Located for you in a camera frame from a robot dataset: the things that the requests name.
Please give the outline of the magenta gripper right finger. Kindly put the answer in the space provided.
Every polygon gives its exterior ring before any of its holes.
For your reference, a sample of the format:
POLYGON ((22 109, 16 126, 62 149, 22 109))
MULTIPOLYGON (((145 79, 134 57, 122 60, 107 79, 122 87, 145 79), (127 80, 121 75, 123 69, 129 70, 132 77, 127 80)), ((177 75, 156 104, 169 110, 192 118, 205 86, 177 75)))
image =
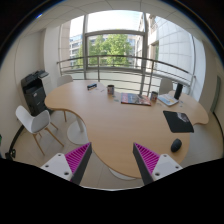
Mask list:
POLYGON ((145 185, 182 169, 168 154, 159 155, 137 143, 133 144, 133 154, 145 185))

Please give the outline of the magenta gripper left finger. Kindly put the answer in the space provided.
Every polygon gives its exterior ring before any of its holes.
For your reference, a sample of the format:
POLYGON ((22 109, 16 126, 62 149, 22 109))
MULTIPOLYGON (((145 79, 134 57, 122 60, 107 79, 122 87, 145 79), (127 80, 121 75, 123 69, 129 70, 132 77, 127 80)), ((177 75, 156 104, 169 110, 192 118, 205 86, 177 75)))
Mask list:
POLYGON ((92 154, 92 146, 87 143, 67 154, 57 153, 41 168, 76 185, 79 185, 88 161, 92 154))

